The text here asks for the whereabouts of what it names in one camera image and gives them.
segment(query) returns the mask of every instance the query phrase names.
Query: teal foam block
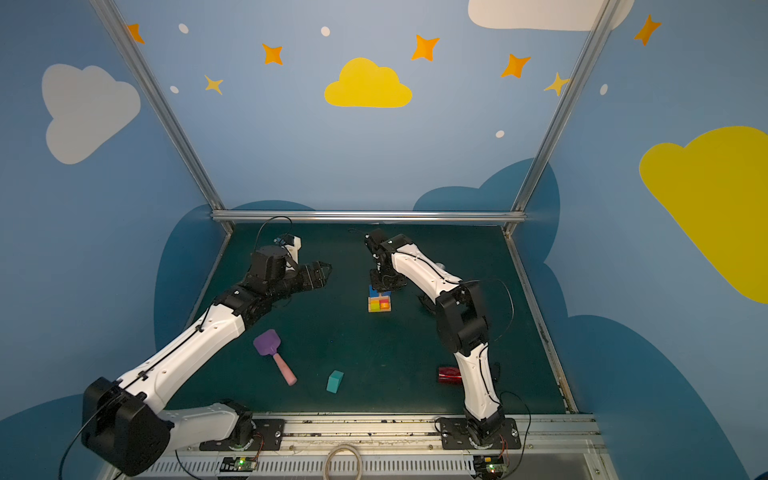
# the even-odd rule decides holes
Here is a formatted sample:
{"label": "teal foam block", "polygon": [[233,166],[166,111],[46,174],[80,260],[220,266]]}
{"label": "teal foam block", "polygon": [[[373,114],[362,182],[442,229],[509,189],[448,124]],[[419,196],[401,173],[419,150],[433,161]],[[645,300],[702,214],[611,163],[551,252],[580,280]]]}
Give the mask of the teal foam block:
{"label": "teal foam block", "polygon": [[328,390],[331,393],[336,393],[339,391],[339,385],[341,385],[341,379],[344,378],[344,372],[340,372],[339,370],[333,370],[333,373],[328,377],[328,386],[326,387],[326,390]]}

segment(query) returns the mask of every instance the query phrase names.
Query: purple spatula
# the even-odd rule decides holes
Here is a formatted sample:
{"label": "purple spatula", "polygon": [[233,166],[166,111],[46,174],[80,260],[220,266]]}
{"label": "purple spatula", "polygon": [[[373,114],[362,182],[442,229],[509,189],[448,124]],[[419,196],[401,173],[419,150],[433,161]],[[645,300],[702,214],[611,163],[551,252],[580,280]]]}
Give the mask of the purple spatula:
{"label": "purple spatula", "polygon": [[271,355],[275,359],[275,363],[280,368],[280,372],[283,374],[288,385],[296,383],[296,376],[290,371],[288,364],[285,363],[283,357],[277,352],[277,347],[280,346],[280,337],[277,336],[277,332],[274,329],[269,329],[262,333],[253,340],[253,346],[259,351],[261,355]]}

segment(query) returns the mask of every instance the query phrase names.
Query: green table surface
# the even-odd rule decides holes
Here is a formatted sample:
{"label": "green table surface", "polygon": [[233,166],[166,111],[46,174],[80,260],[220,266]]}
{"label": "green table surface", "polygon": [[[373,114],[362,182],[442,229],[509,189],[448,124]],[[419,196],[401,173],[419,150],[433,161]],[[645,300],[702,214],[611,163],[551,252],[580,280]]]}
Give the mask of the green table surface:
{"label": "green table surface", "polygon": [[[198,316],[216,295],[242,280],[259,227],[236,225]],[[260,246],[287,227],[287,223],[267,224]],[[295,294],[289,303],[278,302],[194,373],[167,408],[205,406],[229,398],[254,412],[462,413],[463,388],[437,383],[438,366],[456,366],[456,361],[440,344],[435,318],[419,302],[418,287],[409,283],[393,292],[392,312],[368,312],[369,271],[374,263],[360,231],[374,228],[294,225],[292,233],[302,240],[299,262],[322,260],[333,265],[327,286]],[[383,229],[391,237],[398,233],[411,237],[427,257],[464,280],[495,278],[507,284],[515,303],[511,325],[504,287],[495,281],[482,283],[491,320],[489,360],[502,366],[496,391],[517,393],[533,413],[564,413],[500,229],[443,225]],[[278,352],[298,378],[294,386],[286,384],[272,358],[260,356],[253,347],[253,339],[268,329],[280,335]],[[326,391],[333,370],[344,372],[336,394]],[[513,396],[503,396],[502,401],[507,413],[525,413]]]}

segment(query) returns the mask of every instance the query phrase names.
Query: metal plate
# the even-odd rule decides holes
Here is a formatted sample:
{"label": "metal plate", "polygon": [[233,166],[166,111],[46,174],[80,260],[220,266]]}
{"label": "metal plate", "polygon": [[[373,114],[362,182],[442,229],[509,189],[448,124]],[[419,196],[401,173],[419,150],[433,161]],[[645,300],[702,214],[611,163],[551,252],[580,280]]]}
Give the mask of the metal plate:
{"label": "metal plate", "polygon": [[[471,450],[477,448],[469,440],[467,419],[447,419],[441,417],[435,420],[435,427],[440,431],[443,450]],[[508,450],[519,450],[522,448],[518,424],[515,422],[515,419],[506,419],[502,429],[499,430],[498,440],[487,448],[489,450],[501,450],[501,437],[504,437],[504,440],[507,441]]]}
{"label": "metal plate", "polygon": [[[263,452],[274,452],[280,450],[280,444],[283,443],[283,430],[285,429],[285,420],[282,419],[253,419],[253,441],[245,449],[233,448],[233,443],[229,439],[210,440],[200,444],[200,450],[203,452],[258,452],[259,448]],[[264,445],[261,446],[261,439],[264,439]]]}

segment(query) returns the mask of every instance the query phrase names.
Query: purple spatula head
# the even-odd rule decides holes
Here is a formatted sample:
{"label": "purple spatula head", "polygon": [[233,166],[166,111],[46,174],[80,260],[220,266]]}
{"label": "purple spatula head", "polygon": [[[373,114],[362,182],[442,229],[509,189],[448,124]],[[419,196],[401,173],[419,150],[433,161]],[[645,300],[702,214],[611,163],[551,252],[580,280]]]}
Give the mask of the purple spatula head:
{"label": "purple spatula head", "polygon": [[261,355],[274,355],[277,353],[277,347],[280,346],[280,337],[274,329],[269,329],[253,339],[253,346]]}

